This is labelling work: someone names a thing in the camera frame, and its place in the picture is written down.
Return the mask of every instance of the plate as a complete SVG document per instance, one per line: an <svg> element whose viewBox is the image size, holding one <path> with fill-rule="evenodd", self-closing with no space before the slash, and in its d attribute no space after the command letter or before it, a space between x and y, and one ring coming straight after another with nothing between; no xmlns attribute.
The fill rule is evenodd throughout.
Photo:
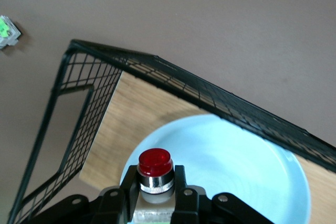
<svg viewBox="0 0 336 224"><path fill-rule="evenodd" d="M208 198L232 193L276 224L307 224L310 190L292 152L215 115L197 115L164 125L147 136L128 159L138 164L150 148L170 152L184 165L188 185L205 188Z"/></svg>

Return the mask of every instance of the wire mesh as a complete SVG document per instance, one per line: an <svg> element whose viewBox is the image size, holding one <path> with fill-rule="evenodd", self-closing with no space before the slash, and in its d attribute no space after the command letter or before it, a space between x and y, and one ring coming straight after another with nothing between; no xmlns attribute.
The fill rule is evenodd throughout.
<svg viewBox="0 0 336 224"><path fill-rule="evenodd" d="M73 40L56 77L36 143L43 141L43 133L59 95L89 90L86 102L60 169L22 200L31 175L30 170L33 169L38 155L39 146L34 146L27 165L28 171L24 175L11 212L10 224L29 220L81 170L122 71L336 172L336 148L306 130L158 56Z"/></svg>

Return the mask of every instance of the red button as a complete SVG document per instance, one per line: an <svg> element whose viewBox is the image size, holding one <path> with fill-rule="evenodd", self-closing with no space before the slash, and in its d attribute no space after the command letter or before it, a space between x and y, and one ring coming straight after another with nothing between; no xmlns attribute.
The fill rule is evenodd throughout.
<svg viewBox="0 0 336 224"><path fill-rule="evenodd" d="M160 177L171 171L173 161L168 151L153 148L144 151L139 157L139 172L144 176Z"/></svg>

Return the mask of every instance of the gray surface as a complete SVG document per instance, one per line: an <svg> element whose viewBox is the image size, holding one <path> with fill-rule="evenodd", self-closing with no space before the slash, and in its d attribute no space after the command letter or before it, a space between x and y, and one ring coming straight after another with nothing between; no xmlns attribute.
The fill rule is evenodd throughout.
<svg viewBox="0 0 336 224"><path fill-rule="evenodd" d="M336 145L335 13L335 0L0 0L24 34L0 55L0 222L70 39L157 54Z"/></svg>

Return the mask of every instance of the wooden board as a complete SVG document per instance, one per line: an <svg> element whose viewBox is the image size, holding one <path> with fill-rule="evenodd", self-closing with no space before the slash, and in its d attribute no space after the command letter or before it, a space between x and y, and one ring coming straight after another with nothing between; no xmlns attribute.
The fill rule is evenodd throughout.
<svg viewBox="0 0 336 224"><path fill-rule="evenodd" d="M97 189L118 185L134 148L173 120L204 110L123 73L92 145L80 178ZM309 181L310 223L336 223L336 174L298 157Z"/></svg>

